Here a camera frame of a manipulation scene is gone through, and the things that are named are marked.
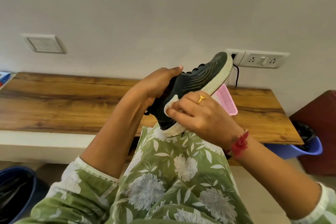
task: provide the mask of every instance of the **wooden countertop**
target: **wooden countertop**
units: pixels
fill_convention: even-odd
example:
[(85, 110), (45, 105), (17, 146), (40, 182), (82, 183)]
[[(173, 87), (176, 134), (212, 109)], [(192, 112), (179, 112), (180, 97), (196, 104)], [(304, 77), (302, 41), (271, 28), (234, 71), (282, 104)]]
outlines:
[[(96, 134), (138, 80), (18, 73), (0, 90), (0, 130)], [(263, 143), (303, 144), (271, 90), (229, 87), (233, 116)], [(142, 126), (152, 127), (154, 116)]]

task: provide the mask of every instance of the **blue bucket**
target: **blue bucket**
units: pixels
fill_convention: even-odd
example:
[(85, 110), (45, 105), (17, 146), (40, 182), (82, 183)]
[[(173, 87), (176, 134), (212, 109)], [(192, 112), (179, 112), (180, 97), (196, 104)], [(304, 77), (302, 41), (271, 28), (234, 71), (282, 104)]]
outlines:
[(322, 144), (318, 137), (311, 139), (309, 144), (309, 151), (300, 150), (292, 144), (264, 144), (264, 146), (283, 159), (296, 158), (305, 154), (320, 155), (323, 152)]
[(39, 201), (44, 199), (49, 190), (49, 186), (44, 181), (38, 179), (36, 173), (32, 169), (22, 166), (9, 167), (4, 170), (1, 170), (0, 184), (22, 173), (31, 175), (32, 179), (32, 185), (30, 188), (31, 192), (23, 208), (18, 209), (18, 214), (12, 220), (10, 220), (8, 224), (12, 224), (18, 221), (19, 219), (29, 216), (30, 211), (34, 207), (34, 205), (36, 205)]

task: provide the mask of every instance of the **shoe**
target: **shoe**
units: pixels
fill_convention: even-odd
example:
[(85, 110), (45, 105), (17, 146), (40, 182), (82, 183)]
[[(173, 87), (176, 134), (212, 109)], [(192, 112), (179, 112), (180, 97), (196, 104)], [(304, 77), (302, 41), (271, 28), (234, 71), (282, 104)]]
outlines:
[(163, 95), (155, 99), (145, 115), (153, 114), (156, 117), (166, 137), (174, 137), (183, 133), (186, 128), (168, 117), (165, 113), (166, 109), (191, 91), (202, 90), (212, 95), (227, 79), (232, 65), (232, 57), (226, 52), (220, 52), (209, 63), (199, 65), (192, 72), (182, 72), (170, 80)]

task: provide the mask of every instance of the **sleeve cuff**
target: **sleeve cuff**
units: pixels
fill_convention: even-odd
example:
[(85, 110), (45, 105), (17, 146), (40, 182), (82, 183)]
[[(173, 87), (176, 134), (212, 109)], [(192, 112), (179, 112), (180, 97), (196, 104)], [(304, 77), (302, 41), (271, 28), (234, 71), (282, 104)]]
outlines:
[(290, 220), (292, 224), (312, 224), (316, 222), (323, 213), (325, 213), (325, 210), (330, 203), (330, 199), (333, 197), (333, 195), (335, 195), (335, 192), (332, 189), (324, 186), (322, 183), (319, 184), (322, 189), (321, 198), (314, 210), (302, 219)]
[(77, 157), (75, 159), (75, 164), (82, 170), (86, 171), (87, 173), (94, 175), (97, 178), (109, 181), (109, 182), (119, 182), (119, 179), (114, 178), (110, 175), (107, 175), (96, 168), (93, 168), (92, 166), (85, 163), (80, 157)]

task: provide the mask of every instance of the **shoe upper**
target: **shoe upper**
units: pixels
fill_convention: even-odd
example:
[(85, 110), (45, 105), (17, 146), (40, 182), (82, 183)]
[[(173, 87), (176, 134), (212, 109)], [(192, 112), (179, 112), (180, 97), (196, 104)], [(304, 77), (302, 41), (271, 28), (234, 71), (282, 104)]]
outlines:
[(153, 114), (162, 130), (166, 130), (176, 122), (164, 113), (165, 105), (177, 95), (181, 99), (191, 91), (202, 90), (221, 71), (227, 61), (225, 52), (217, 53), (210, 62), (199, 65), (191, 72), (181, 73), (172, 78), (165, 92), (160, 98), (155, 99), (152, 106), (147, 109), (145, 115)]

